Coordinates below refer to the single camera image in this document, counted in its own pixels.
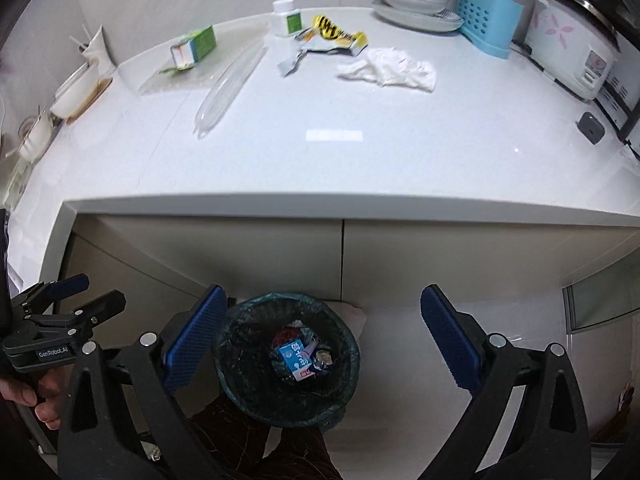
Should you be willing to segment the person's left hand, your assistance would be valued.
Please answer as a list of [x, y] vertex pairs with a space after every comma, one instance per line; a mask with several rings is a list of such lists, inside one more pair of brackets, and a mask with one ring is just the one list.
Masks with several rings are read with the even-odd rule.
[[4, 400], [34, 408], [37, 418], [48, 429], [60, 429], [63, 406], [67, 396], [64, 367], [48, 370], [47, 374], [38, 380], [36, 388], [17, 379], [2, 377], [0, 389]]

